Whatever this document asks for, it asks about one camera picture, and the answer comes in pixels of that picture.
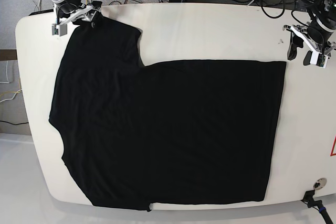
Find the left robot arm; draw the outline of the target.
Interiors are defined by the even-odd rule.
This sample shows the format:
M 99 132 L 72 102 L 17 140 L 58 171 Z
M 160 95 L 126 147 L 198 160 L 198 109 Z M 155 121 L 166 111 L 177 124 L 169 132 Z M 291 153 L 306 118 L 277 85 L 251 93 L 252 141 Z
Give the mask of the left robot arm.
M 335 0 L 301 0 L 310 17 L 307 23 L 284 25 L 283 30 L 290 32 L 290 44 L 287 59 L 294 60 L 297 49 L 307 45 L 309 50 L 303 60 L 305 66 L 315 65 L 325 68 L 335 50 L 335 42 L 329 38 L 335 32 Z

